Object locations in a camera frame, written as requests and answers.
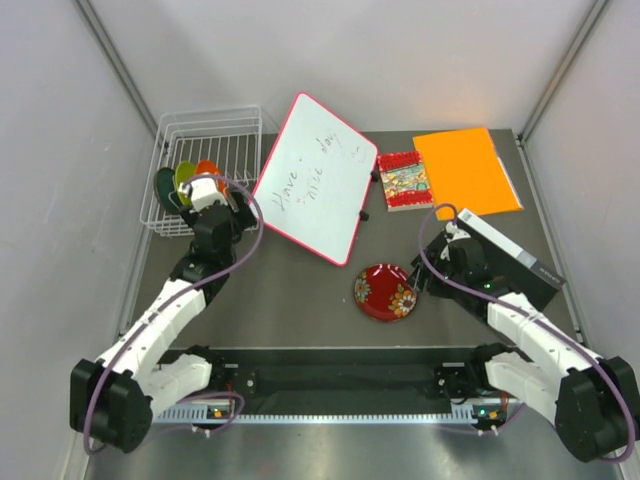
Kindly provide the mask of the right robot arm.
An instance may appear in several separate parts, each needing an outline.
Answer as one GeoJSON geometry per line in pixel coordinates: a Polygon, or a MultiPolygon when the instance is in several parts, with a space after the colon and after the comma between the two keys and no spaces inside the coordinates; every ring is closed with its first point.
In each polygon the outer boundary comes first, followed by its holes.
{"type": "Polygon", "coordinates": [[[451,299],[505,337],[465,363],[476,394],[504,391],[544,417],[578,460],[623,462],[639,439],[632,367],[572,340],[543,313],[563,280],[501,237],[453,225],[419,244],[411,283],[451,299]]]}

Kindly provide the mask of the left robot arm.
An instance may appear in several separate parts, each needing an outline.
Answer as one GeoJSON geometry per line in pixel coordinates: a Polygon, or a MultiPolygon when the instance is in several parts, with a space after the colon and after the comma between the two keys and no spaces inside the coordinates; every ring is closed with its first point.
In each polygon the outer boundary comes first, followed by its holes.
{"type": "Polygon", "coordinates": [[[216,396],[227,374],[207,356],[187,352],[166,367],[159,361],[178,334],[220,293],[231,273],[246,262],[236,244],[244,231],[262,229],[263,216],[244,189],[231,194],[235,207],[215,203],[191,213],[193,240],[150,307],[114,345],[95,360],[80,360],[70,374],[69,423],[93,447],[137,449],[152,420],[189,394],[216,396]]]}

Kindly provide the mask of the red floral plate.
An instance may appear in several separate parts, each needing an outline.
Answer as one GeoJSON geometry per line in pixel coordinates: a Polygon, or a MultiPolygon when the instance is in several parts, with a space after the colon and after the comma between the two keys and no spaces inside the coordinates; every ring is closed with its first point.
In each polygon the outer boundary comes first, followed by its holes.
{"type": "Polygon", "coordinates": [[[415,309],[418,296],[408,284],[401,267],[379,263],[362,270],[355,278],[353,296],[359,310],[381,323],[405,319],[415,309]]]}

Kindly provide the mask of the orange plate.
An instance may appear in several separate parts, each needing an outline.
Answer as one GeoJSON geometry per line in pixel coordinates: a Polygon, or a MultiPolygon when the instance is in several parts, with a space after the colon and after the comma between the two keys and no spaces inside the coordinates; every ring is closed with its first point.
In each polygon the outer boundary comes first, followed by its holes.
{"type": "Polygon", "coordinates": [[[196,165],[195,178],[197,180],[213,181],[216,189],[223,195],[229,193],[226,177],[217,164],[209,159],[201,159],[196,165]]]}

